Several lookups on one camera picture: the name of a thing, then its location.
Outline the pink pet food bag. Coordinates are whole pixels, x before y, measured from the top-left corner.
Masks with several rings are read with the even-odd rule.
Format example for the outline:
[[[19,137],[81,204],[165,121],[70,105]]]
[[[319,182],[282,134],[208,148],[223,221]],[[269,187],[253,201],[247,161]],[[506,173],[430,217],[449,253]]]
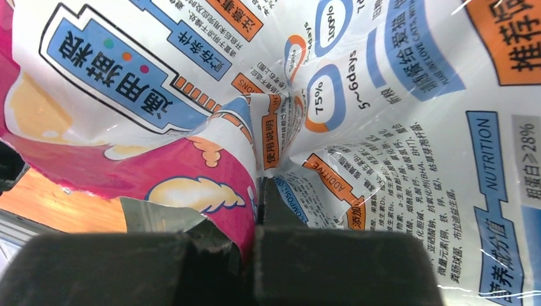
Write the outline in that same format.
[[[243,256],[268,177],[413,235],[445,305],[540,304],[539,1],[2,1],[1,139]]]

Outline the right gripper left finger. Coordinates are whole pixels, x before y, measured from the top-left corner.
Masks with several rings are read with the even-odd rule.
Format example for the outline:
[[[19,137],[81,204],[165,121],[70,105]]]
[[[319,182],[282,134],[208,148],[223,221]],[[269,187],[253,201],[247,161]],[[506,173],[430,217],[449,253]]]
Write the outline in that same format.
[[[1,279],[2,305],[250,305],[239,248],[210,221],[177,233],[47,234]]]

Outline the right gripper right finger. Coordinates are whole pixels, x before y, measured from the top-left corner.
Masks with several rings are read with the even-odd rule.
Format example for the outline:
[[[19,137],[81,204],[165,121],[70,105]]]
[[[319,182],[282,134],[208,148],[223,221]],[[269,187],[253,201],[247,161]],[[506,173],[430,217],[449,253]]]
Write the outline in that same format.
[[[441,305],[427,252],[414,237],[385,231],[313,229],[263,182],[255,230],[256,305]]]

